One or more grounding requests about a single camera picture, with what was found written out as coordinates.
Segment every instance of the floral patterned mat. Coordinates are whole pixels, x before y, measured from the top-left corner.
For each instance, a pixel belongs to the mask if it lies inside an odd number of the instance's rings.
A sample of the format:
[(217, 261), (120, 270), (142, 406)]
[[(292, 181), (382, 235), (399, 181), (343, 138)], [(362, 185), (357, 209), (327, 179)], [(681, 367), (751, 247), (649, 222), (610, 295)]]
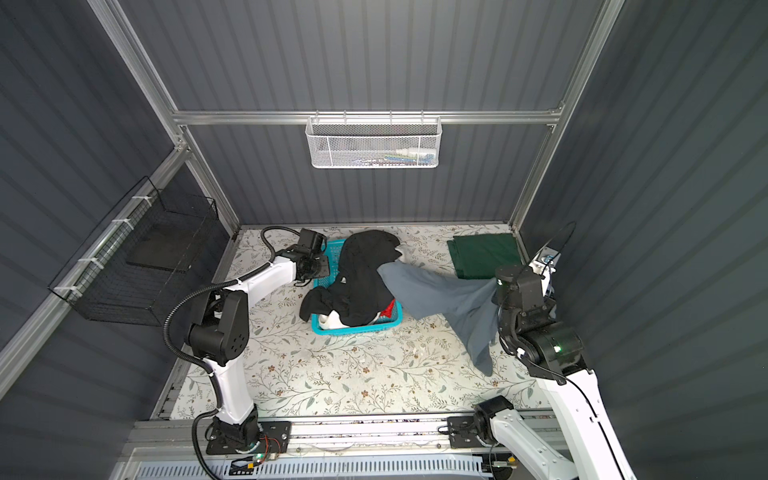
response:
[[(394, 233), (409, 252), (409, 262), (455, 275), (445, 244), (454, 235), (506, 233), (506, 225), (371, 227)], [(329, 240), (365, 228), (316, 228)], [(258, 230), (247, 230), (228, 278), (242, 275), (269, 257)], [(267, 238), (276, 249), (295, 241), (288, 232)], [(480, 373), (461, 340), (442, 316), (416, 320), (376, 333), (316, 335), (299, 318), (299, 305), (311, 289), (284, 286), (250, 311), (245, 355), (248, 389), (262, 416), (354, 415), (400, 412), (450, 412), (472, 409), (484, 399), (504, 395), (516, 408), (549, 404), (525, 367), (491, 347), (493, 376)], [(190, 368), (172, 419), (190, 419), (210, 410), (214, 394), (203, 370)]]

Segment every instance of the gray clothing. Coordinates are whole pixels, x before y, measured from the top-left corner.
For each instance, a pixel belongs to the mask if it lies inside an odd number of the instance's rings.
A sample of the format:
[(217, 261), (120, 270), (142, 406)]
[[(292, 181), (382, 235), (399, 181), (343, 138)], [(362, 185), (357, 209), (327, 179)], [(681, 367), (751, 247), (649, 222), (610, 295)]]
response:
[(496, 279), (462, 280), (403, 262), (384, 263), (377, 271), (387, 289), (416, 319), (442, 313), (475, 367), (491, 376), (488, 344), (498, 332), (498, 307), (491, 302)]

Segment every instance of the black wire basket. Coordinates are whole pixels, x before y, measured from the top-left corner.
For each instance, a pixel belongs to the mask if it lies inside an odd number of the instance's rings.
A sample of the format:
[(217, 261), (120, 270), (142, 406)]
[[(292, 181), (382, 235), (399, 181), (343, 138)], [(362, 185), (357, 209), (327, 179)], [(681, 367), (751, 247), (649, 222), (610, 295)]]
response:
[(62, 273), (50, 291), (99, 322), (159, 326), (189, 293), (185, 277), (210, 237), (218, 212), (213, 199), (154, 190), (118, 222), (92, 257), (79, 259), (71, 285)]

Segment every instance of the folded green towel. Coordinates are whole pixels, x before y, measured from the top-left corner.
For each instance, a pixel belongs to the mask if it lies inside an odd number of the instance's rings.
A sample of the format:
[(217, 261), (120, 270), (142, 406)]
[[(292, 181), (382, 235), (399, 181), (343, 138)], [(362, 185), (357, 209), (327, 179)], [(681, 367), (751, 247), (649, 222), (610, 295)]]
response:
[(518, 244), (511, 233), (464, 235), (447, 243), (458, 278), (493, 278), (497, 266), (522, 265)]

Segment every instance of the laundry basket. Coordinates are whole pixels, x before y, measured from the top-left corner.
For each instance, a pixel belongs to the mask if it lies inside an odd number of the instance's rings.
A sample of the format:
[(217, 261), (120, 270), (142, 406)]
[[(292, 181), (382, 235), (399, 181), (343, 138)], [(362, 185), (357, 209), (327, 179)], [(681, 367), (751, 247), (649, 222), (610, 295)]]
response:
[[(336, 275), (339, 274), (339, 255), (341, 255), (341, 247), (344, 245), (344, 239), (331, 240), (326, 245), (326, 255), (328, 256), (328, 267), (331, 270), (331, 274), (325, 278), (315, 279), (315, 286), (329, 287), (331, 283), (336, 281)], [(375, 323), (373, 325), (364, 326), (348, 326), (345, 329), (331, 329), (324, 330), (320, 328), (320, 318), (316, 313), (312, 314), (312, 330), (318, 335), (351, 335), (353, 333), (367, 333), (367, 332), (379, 332), (381, 330), (391, 329), (394, 326), (398, 326), (402, 322), (402, 305), (397, 300), (395, 301), (395, 308), (392, 309), (392, 318), (386, 319), (388, 321)]]

